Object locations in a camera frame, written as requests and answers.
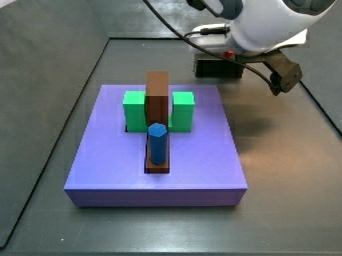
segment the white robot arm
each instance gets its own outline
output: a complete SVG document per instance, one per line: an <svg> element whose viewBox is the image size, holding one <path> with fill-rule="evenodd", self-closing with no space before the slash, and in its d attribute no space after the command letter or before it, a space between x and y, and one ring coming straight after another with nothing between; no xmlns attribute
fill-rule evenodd
<svg viewBox="0 0 342 256"><path fill-rule="evenodd" d="M323 17L337 0L187 0L190 6L198 10L209 9L214 16L230 23L201 26L184 36L163 19L148 0L143 1L167 28L191 45L195 55L201 51L222 63L230 63L231 70L237 66L249 69L278 95L287 93L302 79L299 64L287 59L279 48L306 42L306 29ZM230 50L235 56L223 57L222 53ZM257 62L271 70L270 79L246 65ZM235 78L241 75L241 71L235 72Z"/></svg>
<svg viewBox="0 0 342 256"><path fill-rule="evenodd" d="M306 41L306 29L323 17L335 0L187 0L198 10L209 9L217 17L230 20L226 35L194 34L194 41L214 52L233 50L255 56ZM201 31L211 26L201 26Z"/></svg>

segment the green block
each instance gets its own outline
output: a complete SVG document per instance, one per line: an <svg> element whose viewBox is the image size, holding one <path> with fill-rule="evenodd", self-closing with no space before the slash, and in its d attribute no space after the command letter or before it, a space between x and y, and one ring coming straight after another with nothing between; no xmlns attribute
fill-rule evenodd
<svg viewBox="0 0 342 256"><path fill-rule="evenodd" d="M172 115L168 115L168 132L172 132Z"/></svg>
<svg viewBox="0 0 342 256"><path fill-rule="evenodd" d="M147 132L144 99L143 91L127 91L124 94L123 109L128 132Z"/></svg>
<svg viewBox="0 0 342 256"><path fill-rule="evenodd" d="M171 132L191 132L195 109L195 97L192 92L172 93Z"/></svg>

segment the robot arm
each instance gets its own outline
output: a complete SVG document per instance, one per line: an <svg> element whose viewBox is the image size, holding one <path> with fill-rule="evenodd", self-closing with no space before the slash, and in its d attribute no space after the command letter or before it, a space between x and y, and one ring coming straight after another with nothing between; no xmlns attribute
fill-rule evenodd
<svg viewBox="0 0 342 256"><path fill-rule="evenodd" d="M335 0L187 0L187 3L198 10L209 9L215 17L230 20L230 33L225 43L221 37L218 45L225 45L225 50L233 50L238 55L255 56L283 47L298 34L303 35ZM194 36L194 39L205 48L209 44L221 49L215 43L213 45L213 38Z"/></svg>
<svg viewBox="0 0 342 256"><path fill-rule="evenodd" d="M289 92L302 79L302 70L279 48L306 42L307 28L325 16L335 0L187 0L198 10L206 8L229 24L194 29L191 42L210 52L235 53L239 63L262 62L271 70L274 95Z"/></svg>

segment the black cable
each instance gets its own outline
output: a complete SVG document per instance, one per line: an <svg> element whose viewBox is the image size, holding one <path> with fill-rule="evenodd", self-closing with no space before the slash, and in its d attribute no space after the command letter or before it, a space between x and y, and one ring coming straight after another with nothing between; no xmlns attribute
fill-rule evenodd
<svg viewBox="0 0 342 256"><path fill-rule="evenodd" d="M245 67L246 69L249 69L254 74L257 74L262 80L269 84L270 86L270 89L273 91L273 93L275 94L274 92L274 85L271 83L271 81L267 79L267 77L255 69L253 68L251 66L233 60L233 59L229 59L229 58L225 58L223 56L215 54L214 52L206 50L205 48L202 48L201 46L198 46L196 44L194 44L175 29L174 27L168 24L168 22L164 20L164 18L162 17L162 15L158 13L158 11L155 10L154 6L151 5L150 1L148 0L143 0L144 1L144 4L147 5L148 9L151 10L151 12L155 14L156 18L162 21L162 23L166 25L166 27L172 31L172 33L188 44L191 45L195 49L198 49L199 51L202 51L203 53L206 53L207 55L223 60L223 61L229 61L242 67Z"/></svg>
<svg viewBox="0 0 342 256"><path fill-rule="evenodd" d="M184 34L184 37L188 37L190 35L198 35L201 34L202 36L207 36L207 35L227 35L227 33L230 32L230 27L225 26L225 27L214 27L214 28L202 28L198 31L191 31L188 33Z"/></svg>
<svg viewBox="0 0 342 256"><path fill-rule="evenodd" d="M192 31L192 32L186 33L184 37L188 37L191 35L198 35L198 34L201 35L201 31Z"/></svg>

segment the brown block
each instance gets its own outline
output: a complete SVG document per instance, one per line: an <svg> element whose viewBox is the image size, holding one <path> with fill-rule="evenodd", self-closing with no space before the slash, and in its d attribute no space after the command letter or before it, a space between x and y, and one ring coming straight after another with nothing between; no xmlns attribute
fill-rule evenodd
<svg viewBox="0 0 342 256"><path fill-rule="evenodd" d="M168 72L151 71L146 85L146 122L163 124L168 129Z"/></svg>
<svg viewBox="0 0 342 256"><path fill-rule="evenodd" d="M146 159L144 159L144 172L146 173L170 173L170 143L167 135L166 143L166 162L160 165L156 165L151 162L151 148L148 142L148 135L146 140Z"/></svg>

